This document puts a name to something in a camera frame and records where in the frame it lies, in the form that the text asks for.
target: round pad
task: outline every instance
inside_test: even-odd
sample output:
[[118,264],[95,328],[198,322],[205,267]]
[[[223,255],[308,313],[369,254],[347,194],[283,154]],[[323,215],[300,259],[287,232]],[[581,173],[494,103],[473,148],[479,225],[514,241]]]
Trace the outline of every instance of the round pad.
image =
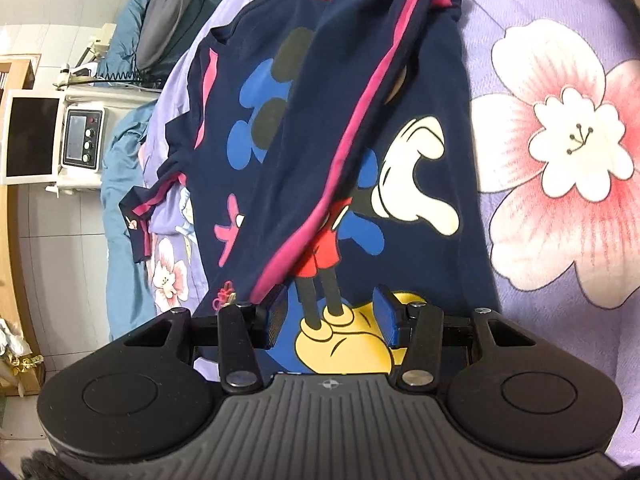
[[483,348],[449,385],[447,407],[469,436],[513,456],[551,459],[606,446],[622,398],[606,375],[542,340]]
[[132,415],[149,406],[158,396],[158,385],[141,374],[100,377],[84,389],[84,403],[103,415]]
[[98,350],[47,382],[38,416],[57,451],[128,462],[191,440],[213,412],[209,383],[161,348]]
[[569,381],[558,375],[526,372],[504,381],[502,395],[511,406],[523,412],[551,415],[571,406],[577,392]]

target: sleeve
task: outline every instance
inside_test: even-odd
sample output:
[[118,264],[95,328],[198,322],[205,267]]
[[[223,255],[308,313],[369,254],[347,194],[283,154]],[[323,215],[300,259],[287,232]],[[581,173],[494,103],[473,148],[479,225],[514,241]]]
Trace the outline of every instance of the sleeve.
[[141,262],[151,256],[151,239],[148,223],[156,205],[166,197],[171,186],[180,181],[186,184],[186,177],[182,172],[184,167],[183,153],[176,152],[170,156],[158,169],[158,181],[153,187],[134,186],[120,201],[120,211],[124,216],[133,260]]
[[318,232],[344,176],[353,173],[373,121],[438,7],[459,0],[331,0],[225,266],[258,303],[282,283]]

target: display screen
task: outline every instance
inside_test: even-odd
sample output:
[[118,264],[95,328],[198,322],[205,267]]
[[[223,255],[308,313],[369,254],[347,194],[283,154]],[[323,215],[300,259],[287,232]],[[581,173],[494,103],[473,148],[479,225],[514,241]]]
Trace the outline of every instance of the display screen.
[[82,160],[82,144],[84,143],[84,130],[86,117],[82,115],[70,115],[69,126],[66,129],[66,158]]
[[14,97],[6,147],[6,176],[50,175],[59,99]]

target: logo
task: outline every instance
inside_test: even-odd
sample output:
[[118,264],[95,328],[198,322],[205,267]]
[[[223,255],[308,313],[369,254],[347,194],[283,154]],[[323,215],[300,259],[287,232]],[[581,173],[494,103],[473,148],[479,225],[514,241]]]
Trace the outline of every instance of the logo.
[[335,379],[329,378],[320,383],[320,386],[326,388],[327,390],[335,390],[338,386],[341,386],[342,383],[339,383]]

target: gray pillow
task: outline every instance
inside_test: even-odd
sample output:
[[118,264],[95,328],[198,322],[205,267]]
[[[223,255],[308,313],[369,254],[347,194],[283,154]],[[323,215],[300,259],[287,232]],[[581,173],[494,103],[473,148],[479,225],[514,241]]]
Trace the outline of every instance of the gray pillow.
[[144,70],[162,56],[191,0],[149,0],[136,50],[136,66]]

